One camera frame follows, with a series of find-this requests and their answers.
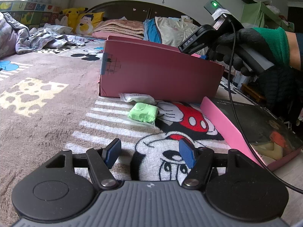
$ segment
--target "pink blanket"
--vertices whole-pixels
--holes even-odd
[[[143,39],[144,25],[139,21],[126,19],[110,19],[101,21],[93,32],[117,32]]]

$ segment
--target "pillow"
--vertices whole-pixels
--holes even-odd
[[[164,17],[155,17],[156,26],[160,32],[162,44],[178,47],[199,27],[183,21],[175,21]]]
[[[161,35],[156,27],[155,18],[146,19],[144,24],[144,38],[143,40],[161,44]]]
[[[90,35],[102,21],[104,12],[80,14],[76,24],[76,34]]]

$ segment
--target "gray bedsheet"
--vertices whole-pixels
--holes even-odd
[[[3,18],[18,34],[16,41],[16,53],[25,54],[42,48],[58,49],[64,45],[84,46],[85,38],[74,35],[59,35],[50,28],[43,28],[34,34],[30,34],[28,27],[4,13]]]

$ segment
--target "dark wooden headboard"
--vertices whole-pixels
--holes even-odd
[[[186,15],[178,10],[162,5],[131,0],[105,2],[92,7],[86,13],[97,12],[104,12],[103,20],[121,19],[123,16],[125,16],[128,20],[142,22],[144,22],[146,19],[152,19],[154,17],[181,18],[181,15]],[[197,26],[201,26],[194,19],[193,23]]]

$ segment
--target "rug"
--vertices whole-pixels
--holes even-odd
[[[18,219],[11,202],[14,185],[69,142],[94,104],[103,46],[104,40],[92,40],[82,51],[0,61],[0,222]]]
[[[230,148],[199,104],[159,100],[155,127],[126,121],[133,103],[98,96],[103,46],[104,41],[90,39],[84,47],[14,55],[2,65],[0,61],[0,225],[18,220],[11,202],[14,186],[63,148],[84,153],[117,137],[122,154],[111,169],[116,179],[179,183],[190,171],[178,152],[181,138],[218,153]],[[222,79],[216,97],[228,99],[226,86]],[[241,95],[232,95],[241,101]],[[87,170],[75,172],[89,179]],[[290,222],[291,217],[284,219]]]

